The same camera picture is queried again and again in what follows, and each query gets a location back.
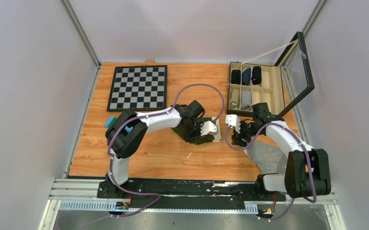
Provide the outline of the green underwear white waistband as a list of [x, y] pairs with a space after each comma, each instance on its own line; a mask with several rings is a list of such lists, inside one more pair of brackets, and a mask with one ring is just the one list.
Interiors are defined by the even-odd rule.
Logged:
[[[208, 118], [208, 121], [213, 121], [215, 117], [206, 117]], [[182, 123], [179, 123], [177, 127], [172, 128], [172, 130], [181, 138], [183, 128], [181, 127]], [[217, 125], [219, 132], [216, 135], [208, 135], [208, 141], [186, 141], [187, 143], [194, 144], [194, 145], [201, 145], [205, 143], [211, 143], [211, 142], [219, 142], [221, 140], [221, 132], [219, 127], [219, 119], [215, 121], [215, 124]]]

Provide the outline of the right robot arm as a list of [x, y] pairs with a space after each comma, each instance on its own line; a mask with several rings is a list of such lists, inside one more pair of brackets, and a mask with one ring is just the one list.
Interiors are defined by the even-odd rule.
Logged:
[[258, 135], [272, 139], [287, 162], [284, 173], [260, 174], [256, 180], [255, 195], [267, 200], [274, 192], [288, 194], [292, 198], [305, 198], [315, 203], [318, 196], [331, 193], [328, 154], [315, 149], [300, 139], [280, 115], [272, 114], [267, 103], [252, 106], [252, 122], [247, 123], [237, 115], [227, 115], [228, 129], [233, 129], [228, 146], [235, 150], [251, 147]]

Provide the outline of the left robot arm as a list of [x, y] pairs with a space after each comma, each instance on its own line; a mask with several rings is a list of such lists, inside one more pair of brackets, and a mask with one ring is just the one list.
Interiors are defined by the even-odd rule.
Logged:
[[122, 198], [125, 195], [142, 195], [128, 189], [128, 168], [132, 155], [138, 150], [148, 133], [171, 128], [187, 143], [200, 145], [214, 141], [219, 132], [214, 118], [204, 118], [204, 108], [194, 100], [189, 105], [173, 105], [164, 110], [136, 113], [124, 110], [107, 123], [105, 137], [110, 168], [106, 181], [99, 186], [98, 198]]

